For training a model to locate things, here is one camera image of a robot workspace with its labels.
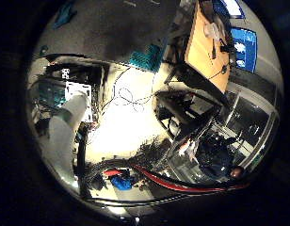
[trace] person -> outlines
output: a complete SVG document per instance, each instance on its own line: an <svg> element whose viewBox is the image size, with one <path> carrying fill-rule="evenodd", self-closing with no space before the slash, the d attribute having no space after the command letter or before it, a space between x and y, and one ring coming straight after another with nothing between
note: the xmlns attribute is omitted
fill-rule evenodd
<svg viewBox="0 0 290 226"><path fill-rule="evenodd" d="M235 142L234 137L225 139L220 136L210 136L202 140L196 154L201 172L214 180L239 179L244 169L234 166L234 156L228 149L228 145Z"/></svg>

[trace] cable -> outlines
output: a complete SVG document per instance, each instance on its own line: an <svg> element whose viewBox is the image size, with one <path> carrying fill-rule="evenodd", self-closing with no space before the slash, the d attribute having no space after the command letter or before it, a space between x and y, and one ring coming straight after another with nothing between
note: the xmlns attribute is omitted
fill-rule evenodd
<svg viewBox="0 0 290 226"><path fill-rule="evenodd" d="M216 73L216 74L212 75L211 77L209 77L209 78L207 78L207 79L208 79L208 80L211 80L212 78L214 78L214 77L218 76L220 73L222 73L222 72L223 72L223 68L224 68L224 67L228 67L228 66L229 66L229 64L230 64L230 63L227 63L226 65L223 65L222 69L221 69L221 70L220 70L218 73Z"/></svg>
<svg viewBox="0 0 290 226"><path fill-rule="evenodd" d="M133 96L133 93L128 89L128 88L120 88L119 91L118 91L118 97L116 97L116 94L115 94L115 87L116 87L116 83L118 81L118 79L122 76L122 74L119 75L119 77L115 80L115 83L113 85L113 97L112 99L107 102L104 106L103 106L103 109L109 105L111 102L113 102L114 100L118 99L118 98L121 98L123 99L126 103L125 104L122 104L122 105L132 105L133 106L133 109L136 111L136 112L139 112L136 108L137 105L140 105L142 107L142 111L144 110L144 105L147 104L151 98L153 97L153 83L154 83L154 79L155 79L155 74L153 76L153 81L152 81L152 88L151 88L151 94L147 97L143 97L143 98L139 98L139 99L136 99L134 100L134 96ZM125 97L123 95L123 91L126 91L127 93L129 93L129 98L128 97Z"/></svg>
<svg viewBox="0 0 290 226"><path fill-rule="evenodd" d="M144 105L147 104L151 100L151 98L153 97L153 84L154 84L154 79L155 79L155 74L153 76L151 94L149 96L147 96L147 97L143 97L143 98L136 99L135 101L134 101L134 96L133 96L132 92L129 89L127 89L127 88L121 88L119 90L119 92L118 92L119 97L122 98L124 101L127 102L126 104L123 104L123 105L132 105L133 108L134 108L134 110L136 112L138 112L137 109L136 109L136 105L140 105L142 107L142 111L143 111L144 110ZM126 90L130 94L130 100L128 100L126 97L123 97L121 95L121 91L122 90Z"/></svg>
<svg viewBox="0 0 290 226"><path fill-rule="evenodd" d="M116 91L115 91L116 84L117 84L118 80L123 76L123 74L126 73L129 69L131 69L131 68L126 69L125 71L123 71L123 72L122 72L122 73L121 73L121 74L116 78L116 80L115 80L115 82L114 82L114 84L113 84L113 89L112 89L113 94L112 94L112 98L111 98L111 99L110 99L106 104L103 105L103 107L102 107L101 110L104 110L107 106L110 105L110 103L111 103L112 101L114 101L115 96L116 96Z"/></svg>

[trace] light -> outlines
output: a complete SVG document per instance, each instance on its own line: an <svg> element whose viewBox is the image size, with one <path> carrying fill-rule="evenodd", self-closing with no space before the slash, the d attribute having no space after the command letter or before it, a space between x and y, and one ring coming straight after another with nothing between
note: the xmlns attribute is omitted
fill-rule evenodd
<svg viewBox="0 0 290 226"><path fill-rule="evenodd" d="M77 181L72 182L72 186L78 188L78 182Z"/></svg>
<svg viewBox="0 0 290 226"><path fill-rule="evenodd" d="M126 214L126 211L123 207L113 207L113 206L108 206L108 209L110 212L112 212L115 215L124 215Z"/></svg>
<svg viewBox="0 0 290 226"><path fill-rule="evenodd" d="M244 14L240 6L235 0L221 0L229 14L235 18L244 18Z"/></svg>

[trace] fisheye lens view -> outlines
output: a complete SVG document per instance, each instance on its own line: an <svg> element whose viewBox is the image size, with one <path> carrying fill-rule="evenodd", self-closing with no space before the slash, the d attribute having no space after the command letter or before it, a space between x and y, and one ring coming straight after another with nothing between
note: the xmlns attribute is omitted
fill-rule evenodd
<svg viewBox="0 0 290 226"><path fill-rule="evenodd" d="M192 208L245 202L234 194L274 169L268 162L280 152L286 97L281 47L255 4L69 0L43 7L47 19L23 64L18 99L24 142L43 165L23 172L46 171L38 190L48 180L60 194L52 200L48 189L43 198L60 203L58 211L77 205L79 213L103 216L103 225L180 225L180 218L195 225ZM290 178L287 169L282 178ZM40 216L52 217L46 213ZM62 225L64 217L48 222Z"/></svg>

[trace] blue object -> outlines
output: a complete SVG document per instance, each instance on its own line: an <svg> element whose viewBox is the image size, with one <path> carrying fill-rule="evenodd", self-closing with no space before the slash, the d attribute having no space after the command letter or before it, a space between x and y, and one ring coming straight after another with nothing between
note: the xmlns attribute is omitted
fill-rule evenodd
<svg viewBox="0 0 290 226"><path fill-rule="evenodd" d="M72 11L73 4L74 0L67 2L61 7L54 22L53 29L57 29L60 26L68 23L70 19L77 13L77 11Z"/></svg>
<svg viewBox="0 0 290 226"><path fill-rule="evenodd" d="M256 33L243 28L233 28L231 33L236 51L237 68L254 73L257 59Z"/></svg>
<svg viewBox="0 0 290 226"><path fill-rule="evenodd" d="M160 68L164 52L165 48L151 44L147 54L133 52L129 64L156 73Z"/></svg>
<svg viewBox="0 0 290 226"><path fill-rule="evenodd" d="M128 179L122 178L119 175L114 176L110 181L118 190L130 190L132 188L132 177Z"/></svg>

